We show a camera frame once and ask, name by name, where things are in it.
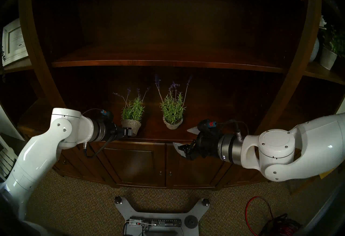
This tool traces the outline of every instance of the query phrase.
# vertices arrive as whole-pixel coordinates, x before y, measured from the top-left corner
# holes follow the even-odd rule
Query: white vase
[[[335,59],[337,59],[337,55],[334,52],[323,47],[320,64],[327,70],[330,70],[335,62]]]
[[[168,128],[168,129],[170,129],[170,130],[175,130],[175,129],[178,128],[178,126],[179,126],[180,124],[182,124],[182,122],[183,122],[183,117],[181,118],[181,120],[180,120],[178,123],[172,125],[172,124],[169,124],[168,122],[166,122],[166,121],[165,121],[165,117],[163,116],[163,122],[167,125],[167,128]]]
[[[136,120],[125,119],[125,120],[121,120],[121,125],[122,127],[130,127],[133,133],[132,136],[135,137],[142,124]]]
[[[320,42],[319,42],[319,39],[316,38],[312,54],[310,55],[310,60],[309,60],[310,63],[315,60],[317,52],[319,51],[319,47],[320,47]]]

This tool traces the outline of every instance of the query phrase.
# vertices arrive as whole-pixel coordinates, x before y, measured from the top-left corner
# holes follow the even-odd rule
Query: green leaves
[[[143,101],[139,97],[135,98],[133,103],[128,101],[126,106],[122,109],[122,119],[132,119],[140,122],[145,108],[142,104]]]
[[[165,120],[169,124],[174,125],[181,120],[183,112],[186,108],[183,107],[182,93],[180,92],[176,98],[176,94],[174,97],[173,92],[170,90],[168,95],[163,100],[163,103],[160,104],[160,107],[162,108]]]

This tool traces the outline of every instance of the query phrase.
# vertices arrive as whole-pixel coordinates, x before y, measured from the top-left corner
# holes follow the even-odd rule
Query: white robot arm
[[[222,134],[215,122],[199,123],[200,133],[190,145],[175,146],[189,160],[219,157],[244,168],[259,170],[271,181],[308,178],[338,166],[345,158],[345,113],[320,117],[290,131],[267,130],[259,136]],[[255,154],[258,148],[259,159]],[[301,157],[294,159],[295,148]]]
[[[92,120],[79,111],[54,108],[50,128],[28,141],[7,180],[0,185],[0,192],[10,202],[18,218],[24,220],[30,195],[57,162],[62,149],[79,143],[85,143],[86,148],[87,142],[108,142],[130,135],[131,129],[119,128],[107,118]]]

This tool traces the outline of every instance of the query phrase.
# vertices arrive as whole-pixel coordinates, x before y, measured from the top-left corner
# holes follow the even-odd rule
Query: metal ring
[[[222,159],[226,162],[231,162],[229,159],[229,148],[231,145],[231,140],[234,137],[232,134],[226,134],[222,144]]]
[[[238,139],[235,139],[234,143],[232,144],[232,162],[240,166],[242,165],[241,164],[242,144],[243,142],[239,142]]]
[[[223,145],[223,140],[224,140],[224,135],[223,137],[221,137],[221,139],[218,141],[218,155],[219,155],[219,158],[223,160],[223,157],[222,157],[222,145]]]
[[[94,132],[92,133],[92,136],[91,136],[89,141],[93,142],[97,138],[97,136],[99,135],[100,131],[99,131],[98,123],[95,120],[93,120],[93,119],[91,119],[91,121],[92,121],[92,124],[94,126]]]
[[[95,140],[95,142],[99,142],[103,139],[104,134],[106,133],[106,127],[103,122],[99,122],[99,136]]]

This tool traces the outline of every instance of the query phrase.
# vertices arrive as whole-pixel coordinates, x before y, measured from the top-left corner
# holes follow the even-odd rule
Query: picture frame
[[[1,59],[3,66],[28,56],[19,18],[4,27],[2,31],[2,50],[5,56],[5,59]]]

